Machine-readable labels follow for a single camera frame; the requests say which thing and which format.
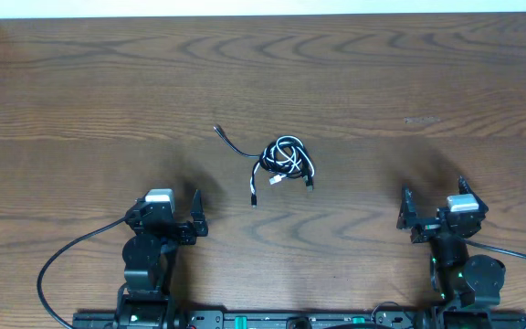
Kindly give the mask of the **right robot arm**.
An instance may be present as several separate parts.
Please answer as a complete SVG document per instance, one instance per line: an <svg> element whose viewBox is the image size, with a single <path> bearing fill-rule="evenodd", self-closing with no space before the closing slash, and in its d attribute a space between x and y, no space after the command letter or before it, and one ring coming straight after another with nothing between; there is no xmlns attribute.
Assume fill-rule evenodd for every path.
<svg viewBox="0 0 526 329"><path fill-rule="evenodd" d="M443 299L417 312L415 328L492 326L491 308L500 304L505 265L490 256L471 256L467 247L488 211L464 177L458 179L458 193L448 196L433 217L419 216L413 192L402 188L396 227L408 229L412 243L430 246L430 281Z"/></svg>

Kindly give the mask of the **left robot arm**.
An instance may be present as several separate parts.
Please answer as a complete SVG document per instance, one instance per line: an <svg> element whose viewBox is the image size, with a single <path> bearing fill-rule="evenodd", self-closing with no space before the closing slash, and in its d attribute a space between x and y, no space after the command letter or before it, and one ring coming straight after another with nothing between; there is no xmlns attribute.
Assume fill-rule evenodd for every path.
<svg viewBox="0 0 526 329"><path fill-rule="evenodd" d="M122 249L125 263L123 291L113 328L179 329L187 315L176 305L170 285L182 246L208 235L201 192L194 194L190 221L174 218L174 191L152 189L126 212L124 221L134 232Z"/></svg>

